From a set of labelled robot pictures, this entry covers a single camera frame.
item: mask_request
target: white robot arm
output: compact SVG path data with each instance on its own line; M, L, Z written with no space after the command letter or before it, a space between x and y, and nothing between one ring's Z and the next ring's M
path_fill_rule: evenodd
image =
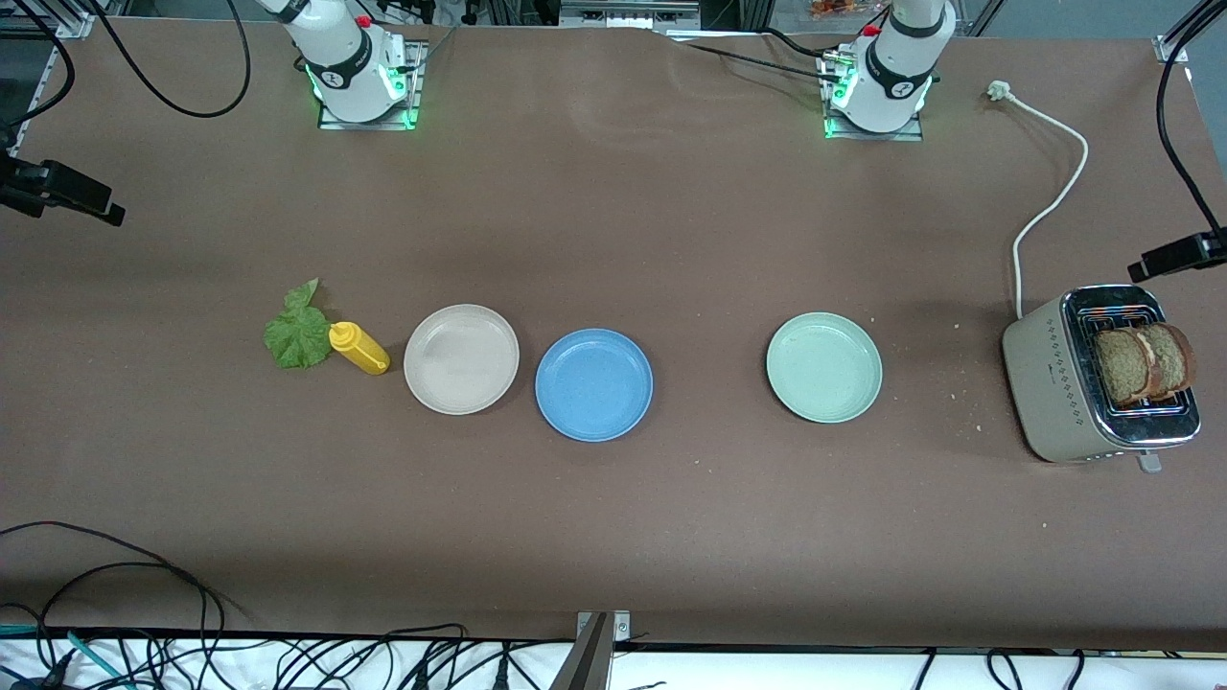
M947 0L894 0L882 32L842 47L855 55L854 74L832 106L860 129L894 131L924 107L937 56L955 33Z
M345 0L256 0L285 25L315 95L337 119L374 120L405 99L404 37L350 14Z

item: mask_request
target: green leaf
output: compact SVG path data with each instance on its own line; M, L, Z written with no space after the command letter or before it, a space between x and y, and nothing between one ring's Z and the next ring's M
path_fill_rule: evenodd
M314 290L314 282L307 285ZM324 312L315 307L290 308L264 327L264 345L283 370L313 367L333 350L328 340L329 325Z
M319 279L313 277L298 287L294 287L290 292L286 292L286 309L297 309L310 304L310 298L315 296L317 287L319 287Z

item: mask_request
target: table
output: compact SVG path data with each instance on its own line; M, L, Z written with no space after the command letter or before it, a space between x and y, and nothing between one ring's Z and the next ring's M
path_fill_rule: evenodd
M234 93L232 25L120 31L184 106ZM1023 247L1028 308L1201 227L1155 134L1146 42L955 41L925 141L904 145L826 140L804 77L631 29L463 28L416 131L325 133L283 29L248 31L252 92L216 120L158 104L104 33L71 47L77 86L22 153L99 177L129 214L2 216L4 523L160 551L249 630L551 637L616 608L661 641L1227 643L1227 324L1205 316L1225 274L1148 285L1205 354L1205 428L1161 475L1031 454L999 350L1010 243L1079 150L989 104L990 80L1092 146ZM719 44L804 66L767 39ZM1172 86L1178 146L1227 207ZM325 313L391 352L443 306L498 311L515 384L447 417L400 371L275 368L264 323L315 276ZM767 384L772 333L810 311L879 344L882 393L855 421L805 422ZM584 327L653 362L652 409L616 442L568 441L534 404L537 360ZM119 556L53 533L0 549L0 589L31 602ZM198 624L156 575L79 594L50 622Z

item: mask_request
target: toasted bread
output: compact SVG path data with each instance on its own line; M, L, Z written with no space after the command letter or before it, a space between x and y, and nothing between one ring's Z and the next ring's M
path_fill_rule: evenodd
M1152 323L1137 330L1155 351L1162 372L1161 390L1152 398L1168 399L1193 386L1193 379L1198 374L1198 361L1184 333L1167 323Z
M1096 335L1096 352L1108 398L1119 406L1163 393L1163 372L1151 344L1131 328Z

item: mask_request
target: yellow bottle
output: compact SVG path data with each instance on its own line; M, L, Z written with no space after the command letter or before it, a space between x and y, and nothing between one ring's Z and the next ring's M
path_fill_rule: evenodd
M334 350L372 376L388 371L388 365L391 363L388 352L356 323L334 323L328 329L328 340Z

